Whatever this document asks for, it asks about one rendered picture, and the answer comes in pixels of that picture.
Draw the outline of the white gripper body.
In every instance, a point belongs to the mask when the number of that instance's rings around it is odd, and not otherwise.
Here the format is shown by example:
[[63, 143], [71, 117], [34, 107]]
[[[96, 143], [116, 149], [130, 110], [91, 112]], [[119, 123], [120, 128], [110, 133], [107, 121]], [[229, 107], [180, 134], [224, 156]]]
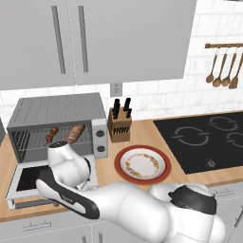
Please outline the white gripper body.
[[79, 191], [90, 191], [98, 188], [98, 180], [96, 178], [89, 178], [87, 180], [82, 180], [80, 184], [77, 185]]

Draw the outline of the brown baguette bread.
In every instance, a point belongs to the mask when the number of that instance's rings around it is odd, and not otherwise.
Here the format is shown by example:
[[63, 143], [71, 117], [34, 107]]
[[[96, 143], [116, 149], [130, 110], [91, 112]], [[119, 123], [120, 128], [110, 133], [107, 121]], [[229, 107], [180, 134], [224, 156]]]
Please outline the brown baguette bread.
[[85, 126], [84, 125], [74, 125], [71, 130], [68, 132], [67, 135], [67, 142], [72, 144], [78, 140], [81, 134], [84, 132]]

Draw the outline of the kebab skewer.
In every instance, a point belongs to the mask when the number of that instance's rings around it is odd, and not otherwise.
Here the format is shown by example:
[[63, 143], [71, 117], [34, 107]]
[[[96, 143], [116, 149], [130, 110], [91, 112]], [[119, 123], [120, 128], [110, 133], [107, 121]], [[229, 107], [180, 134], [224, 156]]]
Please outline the kebab skewer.
[[54, 138], [54, 136], [59, 132], [59, 128], [58, 127], [53, 127], [50, 129], [50, 132], [46, 135], [46, 144], [52, 142], [52, 139]]

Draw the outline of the toaster oven glass door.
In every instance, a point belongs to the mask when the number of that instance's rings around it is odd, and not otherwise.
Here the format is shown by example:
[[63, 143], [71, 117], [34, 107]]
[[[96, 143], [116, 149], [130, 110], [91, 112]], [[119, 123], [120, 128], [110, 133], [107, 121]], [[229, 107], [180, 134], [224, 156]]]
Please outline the toaster oven glass door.
[[26, 202], [16, 202], [17, 199], [31, 198], [39, 196], [36, 189], [35, 180], [40, 171], [47, 168], [48, 162], [46, 160], [32, 161], [19, 163], [15, 166], [12, 179], [6, 193], [6, 201], [10, 210], [34, 207], [39, 205], [50, 204], [48, 199], [30, 199]]

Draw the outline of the metal toaster oven rack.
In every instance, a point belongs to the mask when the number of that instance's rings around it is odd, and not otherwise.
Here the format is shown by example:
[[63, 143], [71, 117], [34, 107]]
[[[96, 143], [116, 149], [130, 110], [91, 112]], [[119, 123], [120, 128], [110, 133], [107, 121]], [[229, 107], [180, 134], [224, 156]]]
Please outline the metal toaster oven rack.
[[[57, 134], [52, 139], [53, 142], [60, 140], [67, 140], [68, 133], [71, 126], [60, 127]], [[73, 143], [73, 146], [91, 145], [90, 128], [87, 125], [81, 136]], [[17, 131], [13, 138], [15, 139], [16, 146], [20, 150], [31, 150], [46, 148], [46, 135], [50, 134], [50, 128], [35, 128], [31, 130]]]

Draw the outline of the grey toaster oven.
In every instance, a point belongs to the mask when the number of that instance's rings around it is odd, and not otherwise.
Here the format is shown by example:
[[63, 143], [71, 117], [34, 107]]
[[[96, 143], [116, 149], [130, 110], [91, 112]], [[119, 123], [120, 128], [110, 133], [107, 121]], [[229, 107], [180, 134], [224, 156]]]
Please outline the grey toaster oven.
[[[16, 146], [14, 134], [17, 131], [35, 128], [66, 127], [84, 125], [90, 128], [91, 145], [73, 146], [81, 156], [92, 155], [97, 159], [108, 156], [106, 116], [103, 109], [101, 95], [96, 93], [73, 94], [60, 96], [46, 96], [21, 98], [9, 120], [7, 130], [9, 139], [17, 161], [32, 162], [47, 158], [47, 147], [41, 149], [20, 150]], [[96, 136], [98, 130], [105, 135]], [[97, 147], [105, 147], [104, 152], [98, 152]]]

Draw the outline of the grey base cupboard door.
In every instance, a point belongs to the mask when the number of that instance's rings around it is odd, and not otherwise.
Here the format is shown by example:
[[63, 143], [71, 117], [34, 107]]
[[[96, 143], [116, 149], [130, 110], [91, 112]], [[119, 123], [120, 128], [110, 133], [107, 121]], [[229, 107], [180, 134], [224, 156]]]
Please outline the grey base cupboard door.
[[217, 204], [217, 214], [222, 218], [226, 227], [223, 243], [243, 242], [243, 218], [237, 228], [234, 223], [243, 208], [243, 197], [220, 200]]

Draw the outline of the red rimmed patterned plate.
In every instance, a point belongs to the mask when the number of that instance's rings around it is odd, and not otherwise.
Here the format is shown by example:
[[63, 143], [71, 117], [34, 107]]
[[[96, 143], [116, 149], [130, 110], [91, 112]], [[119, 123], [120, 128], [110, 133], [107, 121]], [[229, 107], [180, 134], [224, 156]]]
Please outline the red rimmed patterned plate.
[[114, 167], [123, 179], [138, 185], [163, 182], [172, 169], [169, 158], [158, 148], [148, 145], [125, 147], [115, 157]]

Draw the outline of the wooden knife block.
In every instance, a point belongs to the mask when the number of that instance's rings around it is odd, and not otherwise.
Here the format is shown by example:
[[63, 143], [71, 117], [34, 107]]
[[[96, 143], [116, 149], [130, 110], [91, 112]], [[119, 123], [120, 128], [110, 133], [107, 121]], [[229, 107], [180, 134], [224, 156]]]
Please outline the wooden knife block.
[[112, 110], [109, 110], [107, 127], [112, 142], [130, 141], [132, 118], [127, 118], [126, 115], [127, 113], [121, 107], [115, 119]]

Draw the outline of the black hob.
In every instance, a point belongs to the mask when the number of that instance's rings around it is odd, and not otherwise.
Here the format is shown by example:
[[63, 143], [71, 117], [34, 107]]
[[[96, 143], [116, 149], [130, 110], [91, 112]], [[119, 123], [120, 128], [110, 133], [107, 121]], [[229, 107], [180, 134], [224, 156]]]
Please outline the black hob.
[[186, 175], [243, 166], [243, 111], [154, 124]]

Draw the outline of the grey narrow drawer front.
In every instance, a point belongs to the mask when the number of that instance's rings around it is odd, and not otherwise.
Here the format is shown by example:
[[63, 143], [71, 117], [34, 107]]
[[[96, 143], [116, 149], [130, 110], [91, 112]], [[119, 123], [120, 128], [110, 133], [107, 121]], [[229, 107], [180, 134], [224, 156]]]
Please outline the grey narrow drawer front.
[[217, 200], [243, 197], [243, 182], [209, 187], [209, 191]]

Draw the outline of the wooden spoon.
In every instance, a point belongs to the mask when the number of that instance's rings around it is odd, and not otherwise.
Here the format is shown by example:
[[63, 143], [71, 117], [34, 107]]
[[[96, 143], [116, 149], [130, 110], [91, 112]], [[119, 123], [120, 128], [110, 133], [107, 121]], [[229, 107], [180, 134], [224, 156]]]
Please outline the wooden spoon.
[[222, 80], [223, 86], [228, 86], [230, 81], [231, 81], [230, 76], [231, 76], [231, 73], [232, 73], [232, 69], [233, 69], [233, 66], [234, 66], [235, 59], [236, 59], [236, 53], [234, 53], [234, 55], [233, 55], [228, 76]]
[[213, 81], [213, 87], [219, 87], [221, 85], [221, 74], [222, 74], [222, 70], [223, 70], [223, 67], [225, 65], [226, 59], [227, 59], [227, 51], [225, 51], [225, 53], [224, 53], [222, 63], [221, 63], [221, 67], [220, 67], [220, 71], [219, 71], [219, 75]]
[[216, 59], [217, 59], [217, 54], [218, 54], [218, 49], [216, 50], [216, 53], [215, 53], [215, 57], [214, 57], [211, 73], [206, 78], [206, 83], [208, 83], [208, 84], [211, 83], [214, 80], [213, 73], [214, 73], [215, 63], [216, 63]]

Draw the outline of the wooden spatula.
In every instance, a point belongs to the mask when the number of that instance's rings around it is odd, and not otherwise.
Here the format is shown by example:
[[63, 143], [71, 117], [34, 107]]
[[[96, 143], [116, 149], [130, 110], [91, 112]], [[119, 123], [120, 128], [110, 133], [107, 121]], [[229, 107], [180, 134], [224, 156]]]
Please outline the wooden spatula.
[[238, 66], [238, 69], [236, 71], [236, 74], [235, 74], [235, 76], [233, 77], [233, 79], [230, 82], [230, 85], [229, 85], [230, 89], [237, 88], [237, 85], [238, 85], [238, 74], [239, 74], [239, 71], [240, 71], [242, 65], [243, 65], [243, 53], [241, 54], [241, 58], [240, 58], [240, 62], [239, 62], [239, 66]]

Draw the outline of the grey wall socket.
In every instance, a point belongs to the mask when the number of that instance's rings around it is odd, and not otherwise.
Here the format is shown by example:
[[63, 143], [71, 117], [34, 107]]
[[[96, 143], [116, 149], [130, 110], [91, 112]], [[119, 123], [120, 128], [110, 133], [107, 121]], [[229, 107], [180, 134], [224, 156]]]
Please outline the grey wall socket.
[[110, 96], [111, 97], [122, 96], [122, 83], [114, 83], [110, 85]]

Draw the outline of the wide grey wall cupboard door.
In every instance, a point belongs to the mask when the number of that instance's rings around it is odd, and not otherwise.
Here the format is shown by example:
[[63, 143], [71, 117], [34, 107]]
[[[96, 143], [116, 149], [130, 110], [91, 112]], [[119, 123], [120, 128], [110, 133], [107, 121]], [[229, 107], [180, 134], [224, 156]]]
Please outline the wide grey wall cupboard door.
[[[67, 0], [78, 84], [181, 79], [196, 0]], [[84, 6], [84, 73], [78, 6]]]

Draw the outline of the wooden utensil rail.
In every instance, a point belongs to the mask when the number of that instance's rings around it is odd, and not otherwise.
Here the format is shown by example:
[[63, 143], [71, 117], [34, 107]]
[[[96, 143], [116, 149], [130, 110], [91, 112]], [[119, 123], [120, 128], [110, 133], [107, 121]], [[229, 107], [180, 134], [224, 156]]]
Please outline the wooden utensil rail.
[[230, 47], [243, 47], [243, 43], [227, 43], [227, 44], [205, 44], [205, 48], [230, 48]]

